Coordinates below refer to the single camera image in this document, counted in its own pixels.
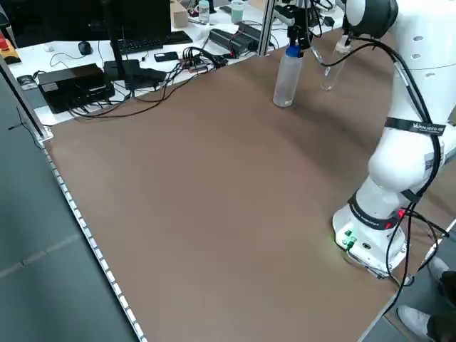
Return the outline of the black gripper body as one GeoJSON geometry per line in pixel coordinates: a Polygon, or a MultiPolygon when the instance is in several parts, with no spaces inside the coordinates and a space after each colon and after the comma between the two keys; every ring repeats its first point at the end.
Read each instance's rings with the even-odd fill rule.
{"type": "Polygon", "coordinates": [[[296,6],[294,9],[294,25],[300,29],[309,27],[309,10],[306,6],[296,6]]]}

